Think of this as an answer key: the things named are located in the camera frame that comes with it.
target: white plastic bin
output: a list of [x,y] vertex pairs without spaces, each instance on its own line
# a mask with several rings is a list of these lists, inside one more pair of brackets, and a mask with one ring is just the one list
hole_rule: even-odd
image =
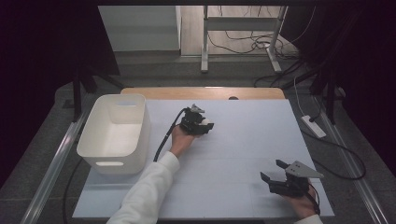
[[77,152],[98,173],[136,174],[145,166],[149,132],[143,95],[104,95],[88,116]]

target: white tabletop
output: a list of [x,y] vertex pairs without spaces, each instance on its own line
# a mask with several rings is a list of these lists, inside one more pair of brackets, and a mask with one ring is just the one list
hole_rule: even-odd
[[[196,104],[215,126],[180,158],[180,170],[160,211],[163,219],[294,217],[288,203],[269,192],[264,172],[283,181],[276,160],[315,168],[288,100],[147,100],[151,123],[148,160],[184,107]],[[162,154],[170,147],[171,139]],[[137,175],[100,175],[91,169],[73,217],[108,218]],[[319,179],[311,179],[322,216],[333,216]]]

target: gray floor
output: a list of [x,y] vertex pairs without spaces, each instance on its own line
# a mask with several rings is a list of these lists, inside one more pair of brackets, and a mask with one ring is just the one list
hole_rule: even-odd
[[[273,71],[265,57],[211,57],[209,73],[200,73],[199,58],[179,58],[177,56],[152,55],[117,55],[121,76],[115,79],[127,87],[165,87],[165,86],[222,86],[222,87],[252,87],[254,79],[267,76],[258,83],[258,87],[268,87],[274,77]],[[282,68],[287,68],[291,61],[281,61]],[[301,68],[296,74],[301,74],[306,68]],[[289,75],[283,81],[292,80]],[[95,78],[99,90],[95,96],[107,93],[119,93],[116,87]],[[301,108],[305,114],[315,116],[318,106],[308,93],[311,79],[297,85]],[[296,94],[293,88],[285,91],[290,100],[296,119],[301,128],[301,112],[297,106]],[[67,128],[73,118],[71,84],[65,85],[56,92],[56,101],[47,119],[37,132],[34,140],[26,149],[26,153],[15,168],[7,183],[0,190],[0,223],[19,223],[27,206],[32,200],[38,185],[44,176]],[[361,132],[347,116],[341,101],[335,104],[336,126],[342,134],[347,146],[361,155],[367,167],[365,179],[370,184],[375,196],[380,201],[389,223],[396,221],[396,178],[381,161],[374,149]],[[323,145],[304,135],[311,156],[322,161],[334,171],[347,175],[345,165],[340,159],[338,149]],[[38,223],[63,222],[63,197],[67,182],[80,158],[72,147],[57,182],[50,193]],[[83,161],[71,180],[66,197],[66,215],[69,223],[103,223],[104,221],[75,220],[71,218],[78,196],[81,193],[89,172],[89,165]],[[331,202],[335,217],[324,217],[324,223],[374,223],[360,194],[352,181],[341,180],[321,167],[319,171],[326,175],[323,185]],[[295,218],[270,219],[265,223],[292,223]],[[213,221],[210,223],[262,223],[258,221]]]

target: white sleeve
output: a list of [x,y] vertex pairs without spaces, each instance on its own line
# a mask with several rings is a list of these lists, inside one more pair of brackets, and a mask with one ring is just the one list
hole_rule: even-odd
[[301,219],[298,222],[294,222],[294,224],[323,224],[323,222],[320,220],[320,217],[318,215],[313,215],[313,216]]
[[169,151],[150,164],[107,223],[156,223],[163,198],[179,167],[177,157]]

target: hand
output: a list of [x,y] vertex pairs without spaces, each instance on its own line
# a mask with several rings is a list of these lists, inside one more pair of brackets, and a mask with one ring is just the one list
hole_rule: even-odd
[[175,126],[172,131],[172,147],[169,150],[176,157],[181,156],[181,154],[191,146],[192,141],[197,137],[196,135],[186,134],[180,126]]
[[[315,191],[311,186],[309,186],[308,193],[312,196],[312,198],[316,198]],[[316,214],[314,205],[306,196],[301,198],[291,198],[282,195],[282,197],[291,204],[299,219],[311,217]]]

